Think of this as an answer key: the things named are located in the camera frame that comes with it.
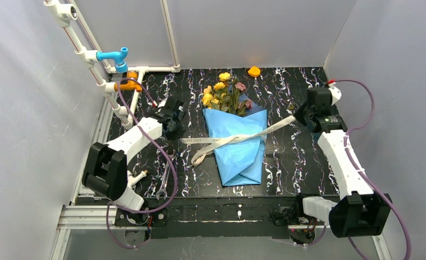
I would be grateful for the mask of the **cream printed ribbon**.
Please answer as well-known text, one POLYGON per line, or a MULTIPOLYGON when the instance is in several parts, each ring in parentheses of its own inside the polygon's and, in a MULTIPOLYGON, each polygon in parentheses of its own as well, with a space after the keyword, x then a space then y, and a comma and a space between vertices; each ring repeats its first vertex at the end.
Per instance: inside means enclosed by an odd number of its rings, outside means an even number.
POLYGON ((263 140, 266 139, 266 135, 275 132, 276 130, 285 127, 287 125, 290 125, 292 122, 294 122, 296 118, 294 116, 288 116, 277 123, 269 126, 265 130, 256 133, 256 134, 236 134, 231 135, 225 138, 181 138, 180 141, 183 144, 186 145, 193 145, 193 144, 207 144, 207 146, 199 149, 192 157, 191 164, 193 166, 200 165, 205 157, 207 155, 210 155, 214 152, 215 149, 220 148, 222 146, 225 146, 227 144, 236 144, 240 142, 244 142, 250 139, 257 139, 261 138, 263 140))

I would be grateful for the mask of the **yellow fake flower bunch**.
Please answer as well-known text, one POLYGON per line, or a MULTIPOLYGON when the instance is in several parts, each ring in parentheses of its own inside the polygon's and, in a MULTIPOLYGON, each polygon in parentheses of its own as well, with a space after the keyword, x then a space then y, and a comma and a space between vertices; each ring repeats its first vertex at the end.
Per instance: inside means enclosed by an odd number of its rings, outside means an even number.
POLYGON ((237 81, 231 73, 219 74, 218 82, 214 86, 207 86, 203 90, 201 103, 204 107, 238 115, 241 91, 235 87, 237 81))

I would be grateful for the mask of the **brown pink fake flower bunch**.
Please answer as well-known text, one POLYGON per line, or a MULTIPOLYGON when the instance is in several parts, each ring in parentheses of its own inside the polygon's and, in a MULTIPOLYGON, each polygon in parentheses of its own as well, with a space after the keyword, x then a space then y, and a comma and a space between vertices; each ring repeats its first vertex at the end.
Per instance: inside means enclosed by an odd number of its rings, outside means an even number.
POLYGON ((233 83, 231 89, 232 107, 230 112, 237 116, 245 116, 245 113, 252 109, 253 105, 250 99, 241 100, 241 96, 246 91, 246 86, 241 82, 233 83))

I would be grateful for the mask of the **blue wrapping paper sheet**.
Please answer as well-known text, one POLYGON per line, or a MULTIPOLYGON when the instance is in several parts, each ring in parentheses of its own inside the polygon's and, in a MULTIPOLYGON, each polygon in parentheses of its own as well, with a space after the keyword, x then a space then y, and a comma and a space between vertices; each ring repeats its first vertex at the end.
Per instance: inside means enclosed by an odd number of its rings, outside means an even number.
MULTIPOLYGON (((236 134, 253 135, 267 128, 267 110, 254 101, 245 116, 206 108, 203 110, 209 137, 226 138, 236 134)), ((262 137, 229 143, 214 150, 223 186, 259 185, 265 140, 262 137)))

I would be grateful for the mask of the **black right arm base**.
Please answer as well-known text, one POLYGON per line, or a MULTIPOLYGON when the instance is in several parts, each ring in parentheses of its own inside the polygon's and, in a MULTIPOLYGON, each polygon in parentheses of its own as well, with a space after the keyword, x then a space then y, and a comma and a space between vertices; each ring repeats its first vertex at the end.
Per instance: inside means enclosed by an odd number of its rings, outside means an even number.
POLYGON ((318 243, 327 230, 325 224, 306 215, 298 204, 275 210, 270 214, 270 221, 276 226, 288 227, 293 244, 304 248, 318 243))

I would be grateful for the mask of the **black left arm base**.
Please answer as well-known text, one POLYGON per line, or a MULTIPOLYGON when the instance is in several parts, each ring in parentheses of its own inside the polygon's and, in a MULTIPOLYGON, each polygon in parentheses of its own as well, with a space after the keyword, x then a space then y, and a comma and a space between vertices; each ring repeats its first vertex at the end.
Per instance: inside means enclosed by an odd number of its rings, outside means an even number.
POLYGON ((124 229, 123 243, 126 246, 138 248, 153 237, 152 232, 156 228, 166 227, 167 218, 167 209, 147 214, 136 214, 117 209, 114 226, 124 229))

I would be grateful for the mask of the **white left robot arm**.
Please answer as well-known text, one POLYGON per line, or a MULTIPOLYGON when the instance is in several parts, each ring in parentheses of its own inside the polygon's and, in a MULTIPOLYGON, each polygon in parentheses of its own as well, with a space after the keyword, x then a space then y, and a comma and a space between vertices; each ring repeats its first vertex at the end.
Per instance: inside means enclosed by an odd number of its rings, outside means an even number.
POLYGON ((134 192, 128 180, 128 164, 149 144, 160 150, 157 139, 180 138, 184 115, 184 102, 170 96, 120 137, 105 144, 94 143, 88 152, 82 185, 125 211, 144 213, 144 199, 134 192))

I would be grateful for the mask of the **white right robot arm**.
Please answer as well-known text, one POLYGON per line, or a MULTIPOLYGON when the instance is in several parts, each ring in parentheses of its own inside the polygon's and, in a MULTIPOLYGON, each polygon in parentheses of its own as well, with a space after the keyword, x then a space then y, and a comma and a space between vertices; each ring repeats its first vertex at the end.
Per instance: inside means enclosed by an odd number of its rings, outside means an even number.
POLYGON ((391 211, 390 206, 360 176, 362 168, 349 145, 347 126, 331 107, 340 99, 336 87, 315 87, 307 91, 306 102, 295 113, 298 122, 318 135, 323 151, 338 183, 339 202, 321 196, 300 194, 296 198, 297 213, 315 218, 330 226, 338 238, 378 236, 391 211))

